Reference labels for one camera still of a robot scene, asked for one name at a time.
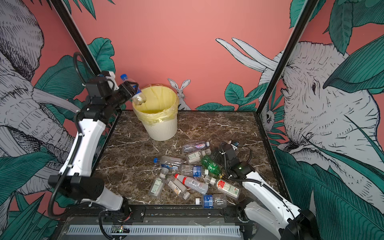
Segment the blue cap pepsi bottle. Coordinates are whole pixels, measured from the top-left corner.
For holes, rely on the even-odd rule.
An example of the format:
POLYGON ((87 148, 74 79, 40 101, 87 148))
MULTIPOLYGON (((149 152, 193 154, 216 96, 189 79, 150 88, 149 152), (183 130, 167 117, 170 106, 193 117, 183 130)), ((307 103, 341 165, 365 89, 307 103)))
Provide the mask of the blue cap pepsi bottle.
POLYGON ((139 84, 135 80, 133 80, 132 78, 129 78, 126 74, 122 74, 121 79, 124 82, 128 82, 131 85, 131 87, 134 89, 135 94, 132 97, 132 102, 135 105, 140 106, 147 101, 145 94, 139 88, 139 84))

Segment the green plastic bottle yellow cap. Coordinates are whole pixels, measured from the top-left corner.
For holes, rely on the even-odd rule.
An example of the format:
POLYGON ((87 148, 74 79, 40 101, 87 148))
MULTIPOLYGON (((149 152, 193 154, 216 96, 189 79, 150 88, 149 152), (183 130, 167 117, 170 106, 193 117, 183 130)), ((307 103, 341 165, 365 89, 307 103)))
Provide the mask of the green plastic bottle yellow cap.
POLYGON ((205 155, 202 159, 201 159, 201 164, 203 167, 205 167, 208 171, 209 171, 209 174, 211 176, 215 176, 215 177, 218 177, 218 178, 222 178, 223 175, 222 175, 222 171, 221 171, 221 168, 218 164, 216 164, 211 158, 210 156, 208 155, 205 155))

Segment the bottle red green label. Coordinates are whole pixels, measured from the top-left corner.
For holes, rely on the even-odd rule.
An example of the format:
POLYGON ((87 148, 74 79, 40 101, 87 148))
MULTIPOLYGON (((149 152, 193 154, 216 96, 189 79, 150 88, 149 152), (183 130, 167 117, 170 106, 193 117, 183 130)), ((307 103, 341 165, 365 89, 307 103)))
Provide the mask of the bottle red green label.
POLYGON ((220 193, 227 195, 228 197, 238 200, 240 196, 240 189, 234 185, 222 180, 216 179, 209 175, 206 175, 204 178, 205 183, 211 185, 217 189, 220 193))

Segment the clear bottle blue cap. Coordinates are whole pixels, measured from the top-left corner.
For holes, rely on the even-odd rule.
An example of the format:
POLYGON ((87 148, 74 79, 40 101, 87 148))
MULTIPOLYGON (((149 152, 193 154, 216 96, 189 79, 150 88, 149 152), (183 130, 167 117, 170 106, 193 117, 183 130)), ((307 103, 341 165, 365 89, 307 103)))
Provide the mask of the clear bottle blue cap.
POLYGON ((160 158, 154 158, 154 163, 162 168, 177 171, 183 165, 183 160, 170 156, 161 156, 160 158))

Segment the clear bottle green label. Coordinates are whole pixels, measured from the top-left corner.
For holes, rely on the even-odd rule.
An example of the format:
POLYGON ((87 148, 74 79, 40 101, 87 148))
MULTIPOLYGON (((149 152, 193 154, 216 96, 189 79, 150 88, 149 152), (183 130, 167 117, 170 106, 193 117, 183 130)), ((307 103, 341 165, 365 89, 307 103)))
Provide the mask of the clear bottle green label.
POLYGON ((149 195, 152 197, 159 197, 165 186, 166 176, 169 173, 168 168, 162 168, 160 173, 155 177, 152 186, 149 189, 149 195))

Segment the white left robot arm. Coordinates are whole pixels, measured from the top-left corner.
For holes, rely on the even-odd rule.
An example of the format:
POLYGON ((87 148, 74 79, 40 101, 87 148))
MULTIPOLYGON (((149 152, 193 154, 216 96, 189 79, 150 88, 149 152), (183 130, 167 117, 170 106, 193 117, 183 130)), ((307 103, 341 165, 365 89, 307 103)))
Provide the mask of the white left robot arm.
POLYGON ((93 160, 99 139, 114 111, 130 100, 139 89, 138 84, 124 82, 118 87, 105 83, 101 88, 92 86, 91 95, 74 116, 78 130, 75 144, 57 175, 49 177, 54 187, 48 206, 48 215, 58 219, 64 215, 54 213, 57 193, 79 201, 81 206, 93 204, 104 212, 111 212, 116 220, 125 222, 131 218, 128 200, 105 187, 102 179, 92 177, 93 160))

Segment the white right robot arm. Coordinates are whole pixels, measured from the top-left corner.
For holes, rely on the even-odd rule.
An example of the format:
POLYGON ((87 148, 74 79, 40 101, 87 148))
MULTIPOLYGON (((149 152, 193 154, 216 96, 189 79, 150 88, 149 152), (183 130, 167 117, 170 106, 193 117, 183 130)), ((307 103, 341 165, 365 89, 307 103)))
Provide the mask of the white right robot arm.
POLYGON ((315 215, 302 210, 275 191, 249 164, 241 162, 231 144, 221 142, 213 153, 223 167, 225 177, 239 182, 262 204, 249 202, 241 207, 240 216, 263 226, 280 240, 320 240, 315 215))

